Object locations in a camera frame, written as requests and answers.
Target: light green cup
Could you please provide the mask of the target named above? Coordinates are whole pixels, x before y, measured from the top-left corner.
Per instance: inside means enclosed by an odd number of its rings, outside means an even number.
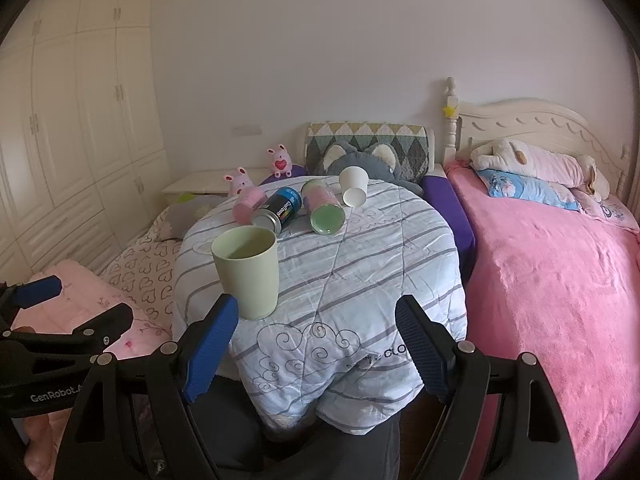
[[[261,319],[278,304],[280,274],[276,235],[264,227],[247,225],[221,234],[211,254],[222,288],[238,300],[245,319]]]

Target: pink bedding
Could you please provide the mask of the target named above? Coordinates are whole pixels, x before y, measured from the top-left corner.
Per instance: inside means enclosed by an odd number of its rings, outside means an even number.
[[[151,354],[171,335],[167,329],[149,319],[145,311],[127,299],[123,292],[98,278],[89,269],[71,260],[63,260],[30,281],[55,274],[62,281],[62,292],[56,298],[21,310],[13,327],[31,326],[36,332],[71,333],[78,325],[119,303],[133,309],[133,324],[120,339],[109,346],[118,359]]]
[[[593,480],[640,411],[636,236],[578,212],[490,198],[473,171],[455,164],[447,176],[478,244],[466,286],[467,338],[487,354],[539,357],[580,478]],[[487,437],[479,433],[468,478]]]

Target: blue gripper pad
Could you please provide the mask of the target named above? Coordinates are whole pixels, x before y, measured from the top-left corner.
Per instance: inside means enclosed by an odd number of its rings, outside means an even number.
[[[209,389],[231,336],[238,325],[238,302],[221,294],[205,319],[192,323],[180,338],[179,370],[182,396],[193,404]]]
[[[429,319],[413,296],[403,296],[396,303],[396,326],[425,390],[446,404],[453,393],[456,342],[446,328]]]
[[[14,291],[12,301],[15,306],[29,308],[43,301],[55,298],[62,292],[62,282],[57,276],[47,276],[37,282],[19,285]]]

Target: bed headboard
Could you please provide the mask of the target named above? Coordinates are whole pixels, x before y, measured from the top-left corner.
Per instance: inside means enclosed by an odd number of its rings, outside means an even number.
[[[459,102],[456,83],[447,79],[447,107],[457,113],[446,118],[444,164],[456,156],[468,158],[472,149],[494,139],[513,137],[552,152],[591,155],[607,178],[611,192],[622,200],[629,170],[629,147],[612,156],[587,120],[561,105],[540,99],[510,99],[485,105]]]

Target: white wall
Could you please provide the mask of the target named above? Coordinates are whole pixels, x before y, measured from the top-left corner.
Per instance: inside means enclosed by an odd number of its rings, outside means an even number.
[[[462,100],[575,109],[616,155],[633,136],[635,68],[601,0],[153,0],[152,37],[174,177],[263,166],[307,121],[431,126],[440,156],[449,75]]]

